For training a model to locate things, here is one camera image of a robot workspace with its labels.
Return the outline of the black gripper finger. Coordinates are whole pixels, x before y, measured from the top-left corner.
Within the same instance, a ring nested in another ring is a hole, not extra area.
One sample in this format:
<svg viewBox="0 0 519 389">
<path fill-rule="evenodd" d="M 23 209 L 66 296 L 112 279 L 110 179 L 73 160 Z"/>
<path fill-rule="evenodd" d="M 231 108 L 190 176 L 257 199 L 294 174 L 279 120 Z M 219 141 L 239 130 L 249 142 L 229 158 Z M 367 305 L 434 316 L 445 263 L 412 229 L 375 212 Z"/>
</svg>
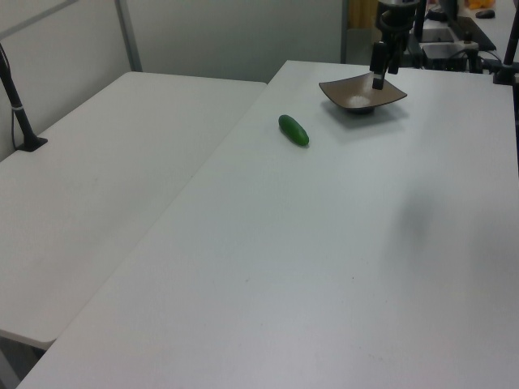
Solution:
<svg viewBox="0 0 519 389">
<path fill-rule="evenodd" d="M 401 65 L 401 40 L 395 40 L 388 46 L 387 72 L 397 75 Z"/>
<path fill-rule="evenodd" d="M 370 72 L 373 75 L 372 87 L 376 90 L 382 90 L 384 87 L 386 54 L 387 45 L 385 42 L 378 41 L 373 44 Z"/>
</svg>

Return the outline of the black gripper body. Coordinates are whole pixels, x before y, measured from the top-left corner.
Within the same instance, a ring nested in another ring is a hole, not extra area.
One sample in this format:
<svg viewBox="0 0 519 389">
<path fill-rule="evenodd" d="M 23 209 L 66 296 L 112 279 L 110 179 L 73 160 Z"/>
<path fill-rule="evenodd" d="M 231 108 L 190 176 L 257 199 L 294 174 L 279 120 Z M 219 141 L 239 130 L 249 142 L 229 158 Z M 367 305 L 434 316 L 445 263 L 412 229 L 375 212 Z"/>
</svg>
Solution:
<svg viewBox="0 0 519 389">
<path fill-rule="evenodd" d="M 407 45 L 419 4 L 420 1 L 378 1 L 374 25 L 379 35 L 374 43 Z"/>
</svg>

